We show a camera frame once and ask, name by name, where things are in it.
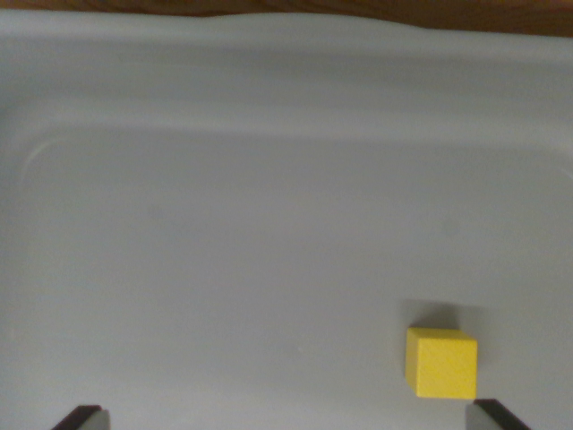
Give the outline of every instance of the plastic bin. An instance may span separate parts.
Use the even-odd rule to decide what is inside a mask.
[[[0,12],[0,427],[461,430],[406,384],[425,322],[569,430],[572,76],[566,39]]]

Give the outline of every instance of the wooden table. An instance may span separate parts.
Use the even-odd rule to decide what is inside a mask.
[[[0,7],[189,16],[337,13],[434,29],[573,37],[573,0],[0,0]]]

